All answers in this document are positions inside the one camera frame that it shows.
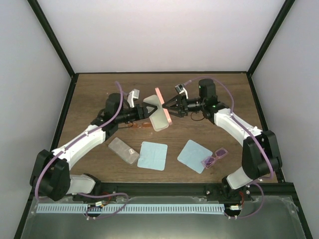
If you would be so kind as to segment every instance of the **blue cloth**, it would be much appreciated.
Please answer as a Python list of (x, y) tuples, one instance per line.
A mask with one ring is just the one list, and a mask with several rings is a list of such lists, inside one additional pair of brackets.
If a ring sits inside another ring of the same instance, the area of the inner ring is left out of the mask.
[(163, 171), (165, 168), (166, 153), (166, 144), (143, 142), (138, 167)]
[(187, 167), (190, 167), (195, 172), (202, 173), (205, 168), (201, 163), (202, 160), (212, 155), (212, 151), (193, 140), (189, 140), (177, 157), (177, 160)]

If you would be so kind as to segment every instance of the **table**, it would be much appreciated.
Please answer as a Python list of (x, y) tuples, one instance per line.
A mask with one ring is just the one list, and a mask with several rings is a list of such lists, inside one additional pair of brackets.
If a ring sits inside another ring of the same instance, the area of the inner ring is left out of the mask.
[[(235, 100), (234, 112), (251, 125), (261, 128), (255, 103), (246, 74), (207, 74), (226, 85)], [(125, 92), (133, 88), (140, 90), (139, 102), (155, 94), (159, 87), (164, 100), (176, 95), (175, 85), (186, 82), (202, 74), (80, 74), (70, 108), (61, 134), (59, 146), (72, 140), (84, 131), (105, 107), (105, 100), (111, 93), (118, 92), (114, 82), (119, 81)], [(187, 85), (190, 98), (198, 97), (198, 83)], [(230, 106), (230, 98), (221, 86), (216, 84), (220, 101)], [(105, 143), (88, 152), (72, 168), (72, 174), (89, 173), (103, 182), (153, 182), (153, 183), (214, 183), (234, 172), (241, 166), (242, 147), (223, 129), (208, 120), (193, 121), (190, 116), (177, 118), (172, 116), (173, 125), (160, 132), (153, 128), (122, 128)], [(137, 163), (127, 164), (109, 148), (108, 144), (118, 137), (135, 151), (139, 152), (143, 141), (168, 145), (164, 171), (138, 168)], [(177, 156), (189, 139), (211, 151), (224, 147), (229, 154), (209, 169), (198, 174), (177, 160)]]

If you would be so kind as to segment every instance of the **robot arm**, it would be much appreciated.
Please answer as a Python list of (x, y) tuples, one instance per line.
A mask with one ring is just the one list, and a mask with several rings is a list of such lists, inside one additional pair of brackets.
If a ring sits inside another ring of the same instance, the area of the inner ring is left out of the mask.
[[(243, 147), (242, 166), (222, 180), (224, 193), (231, 195), (241, 187), (270, 173), (269, 167), (250, 135), (232, 118), (229, 107), (218, 101), (213, 80), (202, 79), (198, 87), (199, 98), (189, 99), (183, 85), (176, 86), (178, 95), (164, 103), (163, 108), (177, 117), (187, 116), (189, 112), (201, 111), (206, 119), (223, 128), (240, 143)], [(255, 136), (273, 170), (280, 169), (282, 161), (275, 134), (270, 130), (262, 131), (256, 126), (251, 126), (234, 113), (232, 115)]]
[[(52, 150), (52, 152), (47, 150), (41, 151), (35, 161), (30, 185), (35, 187), (44, 167), (54, 156), (58, 156), (51, 165), (51, 168), (45, 172), (40, 182), (39, 191), (54, 201), (60, 200), (66, 194), (90, 193), (95, 186), (95, 178), (88, 175), (70, 175), (71, 168), (91, 149), (109, 139), (118, 130), (119, 123), (146, 119), (157, 110), (157, 106), (147, 103), (142, 103), (142, 106), (139, 104), (134, 105), (133, 99), (138, 98), (138, 94), (136, 94), (136, 90), (133, 90), (128, 97), (130, 103), (127, 101), (123, 102), (128, 108), (125, 109), (122, 105), (120, 113), (111, 123), (94, 131), (94, 129), (103, 125), (115, 114), (119, 108), (120, 97), (120, 94), (110, 94), (106, 101), (105, 108), (101, 110), (91, 124), (73, 140)], [(68, 147), (80, 137), (83, 138)]]

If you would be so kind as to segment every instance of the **wall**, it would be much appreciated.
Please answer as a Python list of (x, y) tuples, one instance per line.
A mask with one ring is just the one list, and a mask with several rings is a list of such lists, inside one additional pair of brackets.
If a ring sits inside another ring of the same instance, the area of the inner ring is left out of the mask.
[(39, 0), (75, 72), (248, 70), (284, 0)]
[(253, 75), (269, 128), (279, 141), (286, 179), (294, 182), (319, 238), (319, 1), (296, 1)]
[(38, 152), (49, 149), (70, 83), (27, 1), (0, 7), (0, 223), (13, 238)]

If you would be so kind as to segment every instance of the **purple sunglasses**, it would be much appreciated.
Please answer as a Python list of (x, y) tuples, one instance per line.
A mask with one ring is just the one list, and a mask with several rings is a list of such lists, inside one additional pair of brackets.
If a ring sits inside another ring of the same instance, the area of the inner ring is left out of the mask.
[(205, 158), (201, 163), (205, 168), (210, 168), (216, 163), (216, 161), (220, 158), (225, 157), (228, 154), (228, 151), (224, 148), (220, 148), (215, 152), (216, 157), (209, 156)]

